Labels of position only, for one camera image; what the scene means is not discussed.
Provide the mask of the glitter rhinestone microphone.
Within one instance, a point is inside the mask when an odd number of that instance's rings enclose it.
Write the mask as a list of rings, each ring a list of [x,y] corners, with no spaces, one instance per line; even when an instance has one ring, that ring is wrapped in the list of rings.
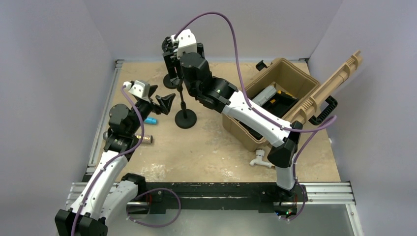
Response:
[[[103,140],[107,140],[108,138],[108,133],[107,131],[105,131],[102,135]],[[142,143],[147,144],[147,145],[151,145],[153,144],[154,138],[152,135],[144,135]]]

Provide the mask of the black shockmount mic stand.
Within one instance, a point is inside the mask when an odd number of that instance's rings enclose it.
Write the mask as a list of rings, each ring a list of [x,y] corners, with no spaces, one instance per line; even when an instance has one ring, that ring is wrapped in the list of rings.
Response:
[[[162,56],[168,72],[163,78],[163,84],[168,89],[175,89],[177,87],[176,81],[180,75],[180,67],[170,36],[167,36],[163,40],[161,48],[163,50]]]

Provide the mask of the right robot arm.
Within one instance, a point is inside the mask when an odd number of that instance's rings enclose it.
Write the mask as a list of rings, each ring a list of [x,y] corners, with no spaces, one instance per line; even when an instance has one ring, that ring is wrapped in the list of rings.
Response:
[[[236,118],[269,141],[272,148],[268,160],[276,169],[277,196],[290,199],[297,182],[293,162],[300,133],[296,129],[301,129],[302,124],[276,117],[248,99],[244,90],[213,76],[202,43],[192,44],[191,52],[180,53],[179,44],[165,38],[161,48],[172,84],[185,85],[188,94],[204,107]]]

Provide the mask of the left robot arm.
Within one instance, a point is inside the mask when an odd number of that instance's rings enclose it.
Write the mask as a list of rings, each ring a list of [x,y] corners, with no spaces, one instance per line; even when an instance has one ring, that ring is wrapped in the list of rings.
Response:
[[[151,96],[157,88],[157,85],[132,82],[122,86],[121,93],[131,107],[119,103],[109,110],[109,129],[99,164],[69,209],[60,209],[55,215],[59,236],[105,236],[111,218],[129,200],[145,198],[145,178],[136,174],[128,174],[114,192],[111,188],[143,141],[137,137],[136,131],[144,131],[144,120],[150,113],[168,115],[171,110],[176,95],[157,95],[154,103]]]

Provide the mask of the blue microphone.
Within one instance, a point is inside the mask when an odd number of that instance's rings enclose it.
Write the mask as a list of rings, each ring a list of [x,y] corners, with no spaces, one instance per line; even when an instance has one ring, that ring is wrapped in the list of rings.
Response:
[[[158,119],[148,117],[144,120],[144,123],[145,124],[151,124],[151,125],[157,125],[158,124]]]

